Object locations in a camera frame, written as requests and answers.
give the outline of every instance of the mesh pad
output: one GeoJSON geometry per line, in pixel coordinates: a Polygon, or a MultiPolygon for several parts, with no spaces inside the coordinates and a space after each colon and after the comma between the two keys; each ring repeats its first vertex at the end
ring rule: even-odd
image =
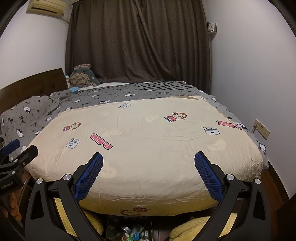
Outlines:
{"type": "Polygon", "coordinates": [[[99,153],[86,168],[75,186],[74,198],[77,202],[85,199],[96,177],[103,167],[103,156],[99,153]]]}
{"type": "Polygon", "coordinates": [[[4,146],[2,148],[1,154],[3,156],[8,156],[9,154],[13,153],[19,147],[20,147],[20,141],[16,139],[16,140],[10,142],[7,146],[4,146]]]}
{"type": "Polygon", "coordinates": [[[194,163],[211,197],[220,203],[223,199],[222,184],[210,165],[199,152],[195,154],[194,163]]]}

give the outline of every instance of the air conditioner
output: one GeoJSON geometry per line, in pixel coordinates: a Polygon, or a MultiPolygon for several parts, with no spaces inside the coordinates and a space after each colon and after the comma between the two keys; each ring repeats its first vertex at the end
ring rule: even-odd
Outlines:
{"type": "Polygon", "coordinates": [[[37,13],[52,17],[62,17],[66,3],[61,0],[30,0],[27,13],[37,13]]]}

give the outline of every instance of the yellow fluffy cloth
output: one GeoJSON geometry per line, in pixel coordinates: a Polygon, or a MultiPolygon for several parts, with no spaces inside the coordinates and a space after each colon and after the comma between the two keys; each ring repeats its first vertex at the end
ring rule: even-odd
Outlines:
{"type": "MultiPolygon", "coordinates": [[[[62,201],[59,198],[55,198],[54,200],[57,205],[59,215],[61,217],[61,220],[64,224],[64,227],[65,227],[67,233],[72,234],[73,236],[77,237],[77,235],[76,235],[74,229],[72,228],[70,221],[66,215],[65,209],[62,205],[62,201]]],[[[83,210],[83,212],[87,216],[87,218],[89,219],[89,221],[91,222],[93,227],[97,230],[97,232],[100,235],[102,235],[102,233],[104,232],[104,226],[102,224],[102,221],[95,214],[93,214],[90,211],[83,210]]]]}
{"type": "MultiPolygon", "coordinates": [[[[236,217],[236,213],[230,215],[220,237],[230,232],[236,217]]],[[[170,241],[192,241],[209,218],[210,217],[195,218],[174,228],[170,233],[170,241]]]]}

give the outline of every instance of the brown curtain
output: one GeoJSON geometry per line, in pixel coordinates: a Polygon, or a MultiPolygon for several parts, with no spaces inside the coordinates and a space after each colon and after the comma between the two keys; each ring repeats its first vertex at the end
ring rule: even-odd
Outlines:
{"type": "Polygon", "coordinates": [[[75,2],[66,73],[92,64],[101,83],[183,80],[210,90],[210,50],[202,0],[75,2]]]}

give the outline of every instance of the metal screw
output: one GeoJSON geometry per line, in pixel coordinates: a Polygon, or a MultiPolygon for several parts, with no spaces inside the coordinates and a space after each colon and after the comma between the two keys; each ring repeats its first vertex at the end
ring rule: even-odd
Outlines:
{"type": "Polygon", "coordinates": [[[261,183],[261,181],[260,181],[260,179],[258,179],[258,178],[255,178],[255,183],[257,183],[257,184],[260,184],[261,183]]]}
{"type": "Polygon", "coordinates": [[[67,180],[69,180],[71,178],[71,175],[70,174],[66,174],[63,178],[64,178],[64,180],[67,181],[67,180]]]}
{"type": "Polygon", "coordinates": [[[232,174],[227,174],[226,177],[228,180],[231,180],[231,181],[234,179],[234,176],[232,174]]]}
{"type": "Polygon", "coordinates": [[[37,184],[40,184],[40,183],[42,183],[43,182],[43,180],[42,180],[42,178],[39,178],[39,179],[37,179],[37,184]]]}

